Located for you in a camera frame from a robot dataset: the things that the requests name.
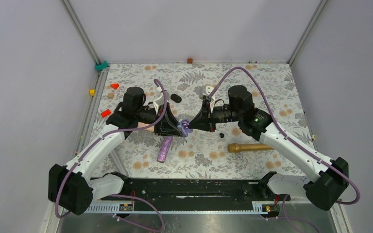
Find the lavender earbud charging case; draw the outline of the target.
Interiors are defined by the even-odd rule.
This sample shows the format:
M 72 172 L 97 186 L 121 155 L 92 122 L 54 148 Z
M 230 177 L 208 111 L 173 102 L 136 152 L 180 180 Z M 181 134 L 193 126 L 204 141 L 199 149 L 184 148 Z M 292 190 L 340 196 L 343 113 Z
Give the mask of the lavender earbud charging case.
M 183 136 L 183 137 L 187 137 L 190 133 L 193 132 L 193 129 L 191 129 L 191 128 L 189 127 L 189 125 L 190 125 L 190 122 L 189 122 L 189 120 L 187 120 L 187 119 L 183 119 L 183 120 L 180 122 L 180 124 L 179 124 L 179 128 L 180 128 L 180 130 L 181 130 L 181 132 L 182 132 L 182 136 Z

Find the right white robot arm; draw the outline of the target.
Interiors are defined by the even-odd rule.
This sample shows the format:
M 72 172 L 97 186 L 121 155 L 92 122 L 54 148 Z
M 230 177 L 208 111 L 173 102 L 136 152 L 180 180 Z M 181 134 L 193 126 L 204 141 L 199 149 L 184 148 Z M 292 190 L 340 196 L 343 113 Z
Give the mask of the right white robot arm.
M 230 87 L 229 102 L 222 106 L 216 106 L 215 98 L 210 96 L 213 89 L 211 86 L 202 87 L 202 106 L 189 127 L 214 132 L 219 123 L 237 122 L 245 135 L 272 147 L 304 173 L 299 179 L 273 174 L 259 187 L 263 199 L 271 200 L 277 194 L 285 194 L 307 198 L 319 209 L 330 210 L 349 185 L 346 181 L 349 176 L 348 162 L 341 157 L 334 160 L 293 138 L 273 122 L 269 113 L 255 107 L 252 94 L 246 87 Z

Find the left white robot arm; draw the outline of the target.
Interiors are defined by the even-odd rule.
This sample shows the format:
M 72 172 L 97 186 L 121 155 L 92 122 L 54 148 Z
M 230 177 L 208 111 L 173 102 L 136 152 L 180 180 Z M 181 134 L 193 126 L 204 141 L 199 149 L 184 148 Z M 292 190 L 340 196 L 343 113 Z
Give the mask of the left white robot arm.
M 64 209 L 80 215 L 92 201 L 114 194 L 124 200 L 131 187 L 119 175 L 105 175 L 92 179 L 94 171 L 115 147 L 131 132 L 151 129 L 159 136 L 187 137 L 192 132 L 188 120 L 178 121 L 165 97 L 145 105 L 146 95 L 140 87 L 130 87 L 108 117 L 98 136 L 83 151 L 64 166 L 55 164 L 49 170 L 48 199 Z

